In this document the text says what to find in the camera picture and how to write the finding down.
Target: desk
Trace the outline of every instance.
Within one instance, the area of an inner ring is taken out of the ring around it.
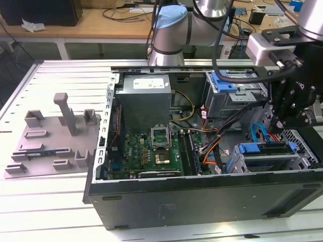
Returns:
[[[210,60],[186,60],[187,65],[211,66]],[[219,60],[219,66],[251,66],[250,60]],[[74,114],[86,108],[102,114],[111,66],[122,60],[52,60],[33,65],[0,111],[0,241],[236,241],[253,234],[252,242],[304,242],[323,238],[323,196],[290,218],[106,231],[92,205],[82,203],[86,173],[3,179],[5,166],[25,127],[24,116],[40,109],[44,116],[60,115],[52,102],[67,92]],[[127,65],[146,65],[129,60]],[[39,83],[37,77],[46,77]]]
[[[247,10],[254,5],[263,5],[262,0],[256,0],[254,3],[234,2],[236,7],[246,8]],[[115,18],[125,18],[138,15],[138,13],[116,13]],[[83,9],[83,16],[75,27],[64,26],[46,26],[47,30],[30,33],[21,26],[8,26],[2,19],[2,23],[6,29],[19,42],[53,42],[56,43],[62,59],[70,59],[69,53],[65,47],[65,43],[146,43],[146,39],[150,30],[150,21],[145,16],[141,16],[144,21],[135,23],[120,23],[106,19],[102,16],[100,9]],[[248,21],[249,17],[240,17],[242,20]],[[274,27],[275,17],[264,17],[263,23],[256,26],[257,31]],[[238,29],[233,27],[233,34],[238,34]],[[12,39],[7,33],[0,28],[0,42],[10,52],[13,50],[11,46],[6,44]],[[235,40],[230,37],[225,37],[221,42],[223,48],[222,58],[228,58],[228,49],[234,45]]]

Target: circuit board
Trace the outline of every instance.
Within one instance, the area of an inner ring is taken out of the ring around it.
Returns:
[[[200,134],[192,133],[195,149],[201,147]],[[155,134],[154,142],[164,142],[165,136]],[[138,170],[176,170],[184,176],[182,160],[179,150],[178,134],[172,133],[170,139],[171,146],[169,149],[169,162],[156,164],[156,154],[152,148],[151,133],[146,134],[127,134],[124,147],[124,159],[122,161],[122,171]]]

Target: ventilation grille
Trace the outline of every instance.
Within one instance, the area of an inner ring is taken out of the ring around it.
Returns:
[[[317,158],[296,130],[284,130],[282,135],[287,141],[294,142],[299,147],[298,153],[304,154],[311,164],[318,163]]]

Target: wooden table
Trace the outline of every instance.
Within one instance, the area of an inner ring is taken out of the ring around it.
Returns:
[[[268,0],[269,3],[274,3],[274,0]],[[253,3],[234,2],[234,6],[246,8],[250,10],[254,5],[263,5],[262,0],[256,0]],[[139,13],[115,13],[114,18],[126,18],[138,15]],[[100,9],[83,9],[83,16],[75,27],[65,26],[46,26],[46,30],[30,33],[21,26],[8,26],[3,19],[3,23],[8,32],[14,36],[19,42],[53,42],[56,43],[61,58],[70,59],[66,49],[66,43],[146,43],[146,39],[151,25],[151,14],[147,17],[141,16],[142,21],[134,23],[121,23],[109,20],[102,16]],[[249,17],[240,16],[241,20],[248,21]],[[258,32],[263,29],[273,28],[275,17],[265,17],[262,25],[254,27]],[[242,23],[242,27],[247,27],[247,24]],[[236,27],[232,28],[233,34],[238,34]],[[10,52],[13,52],[11,45],[8,42],[12,38],[0,28],[0,43]],[[228,57],[228,49],[234,45],[235,39],[225,37],[221,44],[224,45],[222,58]],[[103,53],[102,45],[99,45],[100,53]]]

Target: gray post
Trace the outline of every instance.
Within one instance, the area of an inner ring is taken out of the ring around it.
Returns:
[[[77,128],[75,125],[75,116],[70,111],[70,109],[67,105],[68,98],[69,97],[68,97],[67,93],[56,93],[54,96],[54,103],[60,107],[61,112],[64,117],[64,120],[65,120],[65,123],[71,133],[71,136],[76,136],[77,135]]]

